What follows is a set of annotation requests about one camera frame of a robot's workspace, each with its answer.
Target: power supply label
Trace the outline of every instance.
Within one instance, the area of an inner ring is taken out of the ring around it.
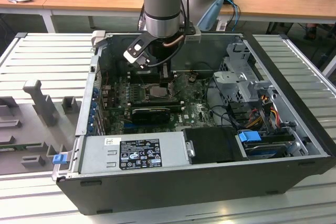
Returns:
[[[120,169],[130,170],[154,167],[162,167],[159,139],[120,142]]]

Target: metal workbench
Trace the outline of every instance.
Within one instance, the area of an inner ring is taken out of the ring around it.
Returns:
[[[288,40],[279,36],[255,36],[274,63],[297,90],[309,109],[336,139],[336,99],[333,85]],[[90,34],[28,34],[16,38],[0,58],[0,73],[13,73],[10,82],[25,74],[42,79],[53,100],[83,95],[91,52]],[[25,69],[30,73],[17,74]],[[27,102],[25,93],[4,84],[0,92]],[[60,80],[51,86],[50,78]],[[51,172],[0,177],[0,221],[5,223],[335,223],[336,169],[311,176],[283,195],[235,199],[188,206],[84,216],[51,180]]]

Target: blue cable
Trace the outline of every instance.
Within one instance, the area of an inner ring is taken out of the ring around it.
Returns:
[[[236,12],[236,21],[235,21],[235,24],[234,24],[234,26],[232,28],[232,31],[234,31],[235,27],[237,25],[237,22],[238,22],[238,9],[237,9],[237,5],[235,3],[233,3],[231,0],[226,0],[226,1],[228,1],[233,6],[233,8],[235,9],[235,12]]]

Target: metal bracket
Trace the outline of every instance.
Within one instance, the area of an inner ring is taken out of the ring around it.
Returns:
[[[92,33],[91,36],[91,43],[93,48],[97,48],[101,46],[101,41],[105,39],[105,31],[103,30],[97,30]]]

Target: blue plastic clip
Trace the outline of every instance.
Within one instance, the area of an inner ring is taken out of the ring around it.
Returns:
[[[238,136],[241,142],[261,141],[257,131],[243,131]]]
[[[64,165],[67,163],[67,157],[68,157],[68,154],[54,155],[54,158],[52,159],[52,163],[54,165]]]

